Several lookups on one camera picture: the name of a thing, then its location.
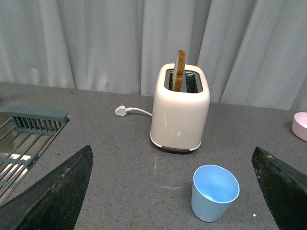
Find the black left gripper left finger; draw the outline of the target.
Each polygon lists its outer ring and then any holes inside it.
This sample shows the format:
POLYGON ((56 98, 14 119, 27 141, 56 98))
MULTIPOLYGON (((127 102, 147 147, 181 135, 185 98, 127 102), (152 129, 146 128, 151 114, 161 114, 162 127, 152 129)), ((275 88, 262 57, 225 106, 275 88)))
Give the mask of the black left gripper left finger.
POLYGON ((2 230, 72 230, 93 166, 89 145, 0 207, 2 230))

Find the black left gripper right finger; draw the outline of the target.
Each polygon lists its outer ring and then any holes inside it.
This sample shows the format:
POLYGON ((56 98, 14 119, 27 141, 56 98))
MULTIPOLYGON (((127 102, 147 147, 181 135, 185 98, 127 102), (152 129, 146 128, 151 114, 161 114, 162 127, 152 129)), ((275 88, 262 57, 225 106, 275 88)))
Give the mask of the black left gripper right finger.
POLYGON ((252 165, 266 204, 281 230, 307 228, 307 176, 256 147, 252 165))

